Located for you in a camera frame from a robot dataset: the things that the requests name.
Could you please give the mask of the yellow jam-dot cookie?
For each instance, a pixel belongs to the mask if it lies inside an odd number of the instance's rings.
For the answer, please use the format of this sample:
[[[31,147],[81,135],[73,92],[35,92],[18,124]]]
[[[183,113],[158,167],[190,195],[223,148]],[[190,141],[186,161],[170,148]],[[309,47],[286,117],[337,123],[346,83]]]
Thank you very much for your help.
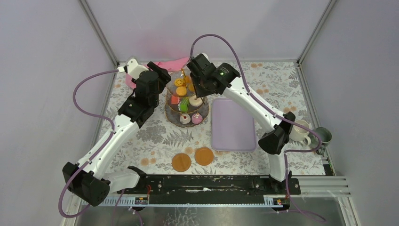
[[[177,78],[177,79],[174,80],[174,85],[176,87],[184,86],[185,85],[185,81],[182,78]]]

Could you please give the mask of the orange swirl cookie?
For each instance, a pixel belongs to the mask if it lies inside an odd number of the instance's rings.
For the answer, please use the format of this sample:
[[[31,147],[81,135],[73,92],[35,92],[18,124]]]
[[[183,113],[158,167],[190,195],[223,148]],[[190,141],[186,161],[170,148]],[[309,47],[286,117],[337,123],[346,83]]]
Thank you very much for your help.
[[[192,83],[192,80],[191,80],[190,76],[186,76],[186,77],[185,77],[185,82],[186,82],[187,84]]]

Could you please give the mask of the pink cake slice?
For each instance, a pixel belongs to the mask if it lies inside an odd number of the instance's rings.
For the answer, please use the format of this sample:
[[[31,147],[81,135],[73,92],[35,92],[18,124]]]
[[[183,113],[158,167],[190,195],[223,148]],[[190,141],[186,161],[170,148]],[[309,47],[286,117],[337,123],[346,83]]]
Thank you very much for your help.
[[[180,98],[172,95],[170,102],[172,105],[178,105],[180,103]]]

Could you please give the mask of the white glazed donut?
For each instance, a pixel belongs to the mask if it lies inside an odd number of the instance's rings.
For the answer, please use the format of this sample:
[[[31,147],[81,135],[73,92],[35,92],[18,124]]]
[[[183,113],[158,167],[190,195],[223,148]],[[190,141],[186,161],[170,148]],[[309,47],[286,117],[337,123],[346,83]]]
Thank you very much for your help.
[[[193,107],[198,107],[203,104],[203,100],[195,95],[189,98],[189,104]]]

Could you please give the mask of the green striped cake piece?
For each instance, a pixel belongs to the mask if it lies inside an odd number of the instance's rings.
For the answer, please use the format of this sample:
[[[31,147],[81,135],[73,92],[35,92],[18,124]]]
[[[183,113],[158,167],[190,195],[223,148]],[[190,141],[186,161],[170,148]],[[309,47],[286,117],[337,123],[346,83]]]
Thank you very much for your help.
[[[189,99],[188,98],[181,98],[178,104],[178,110],[181,113],[188,113],[189,111]]]

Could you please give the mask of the three-tier glass cake stand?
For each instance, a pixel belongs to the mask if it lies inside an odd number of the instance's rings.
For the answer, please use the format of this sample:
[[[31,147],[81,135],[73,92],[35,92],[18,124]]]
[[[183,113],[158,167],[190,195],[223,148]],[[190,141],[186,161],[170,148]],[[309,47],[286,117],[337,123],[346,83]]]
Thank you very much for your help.
[[[181,68],[179,71],[171,72],[170,76],[171,76],[172,80],[171,80],[171,82],[169,82],[167,84],[167,92],[166,92],[166,103],[165,103],[166,118],[171,123],[173,123],[174,125],[176,125],[178,127],[186,128],[186,127],[197,126],[197,125],[193,124],[192,121],[186,125],[181,124],[179,121],[179,117],[183,113],[179,112],[178,105],[172,105],[170,102],[172,95],[179,97],[176,94],[177,87],[174,85],[174,80],[177,78],[182,78],[185,80],[186,76],[190,76],[190,70],[188,70],[187,68]],[[188,90],[188,84],[186,82],[185,82],[184,87],[187,88],[187,95],[185,95],[184,97],[179,97],[179,98],[190,98],[190,97],[196,95],[195,92],[192,93]],[[203,100],[203,104],[198,107],[193,107],[193,106],[189,105],[189,111],[187,114],[189,114],[190,117],[192,117],[195,113],[199,113],[203,117],[203,121],[204,121],[209,114],[209,102],[206,97],[201,97],[201,99]]]

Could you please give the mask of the pink sugared cake ball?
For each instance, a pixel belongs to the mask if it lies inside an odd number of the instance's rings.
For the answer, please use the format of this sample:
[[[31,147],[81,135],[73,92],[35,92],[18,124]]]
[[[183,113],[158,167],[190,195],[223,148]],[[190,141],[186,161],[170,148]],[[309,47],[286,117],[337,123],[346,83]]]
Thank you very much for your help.
[[[195,125],[200,124],[203,121],[203,117],[199,113],[195,113],[192,116],[192,123]]]

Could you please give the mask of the grey speckled cake ball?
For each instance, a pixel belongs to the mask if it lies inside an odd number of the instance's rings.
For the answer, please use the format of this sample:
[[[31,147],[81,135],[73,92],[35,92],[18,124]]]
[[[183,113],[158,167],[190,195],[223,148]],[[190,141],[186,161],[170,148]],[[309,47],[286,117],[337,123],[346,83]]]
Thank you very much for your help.
[[[179,121],[181,124],[186,125],[191,122],[191,117],[189,114],[183,113],[180,115]]]

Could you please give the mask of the lilac plastic tray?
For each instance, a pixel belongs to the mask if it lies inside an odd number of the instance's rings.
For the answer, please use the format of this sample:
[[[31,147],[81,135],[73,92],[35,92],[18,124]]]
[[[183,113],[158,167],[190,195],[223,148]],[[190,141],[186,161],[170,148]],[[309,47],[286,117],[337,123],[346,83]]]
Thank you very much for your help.
[[[256,147],[252,116],[227,98],[216,98],[211,107],[211,147],[224,152],[253,152]]]

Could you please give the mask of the wooden coaster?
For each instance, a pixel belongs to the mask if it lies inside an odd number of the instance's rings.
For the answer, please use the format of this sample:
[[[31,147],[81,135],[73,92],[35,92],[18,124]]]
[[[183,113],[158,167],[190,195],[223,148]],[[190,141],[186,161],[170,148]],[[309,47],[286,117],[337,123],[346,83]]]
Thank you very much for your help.
[[[207,166],[214,160],[214,154],[211,149],[201,147],[196,150],[194,158],[197,164]]]
[[[187,154],[179,153],[172,158],[172,167],[177,172],[185,172],[190,168],[191,162]]]

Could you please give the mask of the white ceramic mug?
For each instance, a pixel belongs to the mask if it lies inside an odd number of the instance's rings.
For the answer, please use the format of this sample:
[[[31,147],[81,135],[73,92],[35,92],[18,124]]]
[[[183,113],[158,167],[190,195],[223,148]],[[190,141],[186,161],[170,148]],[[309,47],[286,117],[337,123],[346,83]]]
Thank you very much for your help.
[[[306,129],[310,128],[309,123],[304,120],[296,120],[295,123],[302,125]],[[293,126],[289,137],[291,140],[300,142],[303,145],[309,145],[311,143],[311,138],[309,137],[309,131],[295,125]]]

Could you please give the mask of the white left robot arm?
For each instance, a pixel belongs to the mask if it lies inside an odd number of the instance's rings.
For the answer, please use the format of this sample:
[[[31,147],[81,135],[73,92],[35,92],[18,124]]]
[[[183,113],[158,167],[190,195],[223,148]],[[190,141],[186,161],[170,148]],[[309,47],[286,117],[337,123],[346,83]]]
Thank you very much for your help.
[[[126,188],[136,194],[145,190],[146,181],[138,172],[124,169],[106,173],[106,170],[121,147],[154,114],[159,105],[159,95],[171,81],[171,76],[167,69],[154,62],[143,66],[135,59],[110,72],[128,74],[136,87],[113,120],[103,117],[110,123],[104,136],[77,163],[68,162],[63,167],[66,184],[59,198],[59,206],[62,205],[66,191],[70,191],[91,206],[98,206],[109,193]]]

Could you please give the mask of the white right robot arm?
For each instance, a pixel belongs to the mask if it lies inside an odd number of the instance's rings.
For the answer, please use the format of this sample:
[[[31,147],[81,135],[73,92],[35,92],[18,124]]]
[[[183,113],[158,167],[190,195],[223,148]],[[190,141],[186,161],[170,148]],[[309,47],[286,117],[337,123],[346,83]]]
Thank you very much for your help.
[[[187,63],[196,96],[223,95],[237,103],[258,122],[264,135],[259,146],[268,154],[270,164],[270,188],[276,194],[288,189],[288,166],[284,160],[284,146],[289,141],[295,115],[283,113],[262,99],[249,87],[242,68],[236,70],[228,63],[216,67],[207,56],[199,54]]]

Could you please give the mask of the pink cloth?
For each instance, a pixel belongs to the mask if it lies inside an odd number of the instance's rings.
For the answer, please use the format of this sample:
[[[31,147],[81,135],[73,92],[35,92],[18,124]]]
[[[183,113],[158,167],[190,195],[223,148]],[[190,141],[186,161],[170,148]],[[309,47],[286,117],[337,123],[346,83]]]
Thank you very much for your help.
[[[187,62],[189,61],[189,57],[183,57],[178,60],[173,61],[162,61],[162,62],[154,62],[157,66],[167,69],[168,72],[178,71],[183,68]],[[132,77],[129,74],[125,75],[125,83],[128,87],[134,89],[136,85],[132,82]]]

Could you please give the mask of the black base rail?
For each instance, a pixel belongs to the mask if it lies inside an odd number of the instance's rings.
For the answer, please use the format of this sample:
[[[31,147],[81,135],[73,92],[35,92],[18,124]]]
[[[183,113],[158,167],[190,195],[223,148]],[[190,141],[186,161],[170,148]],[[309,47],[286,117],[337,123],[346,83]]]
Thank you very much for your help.
[[[150,204],[263,204],[265,196],[300,195],[291,176],[278,182],[266,175],[142,175],[126,194],[142,194]]]

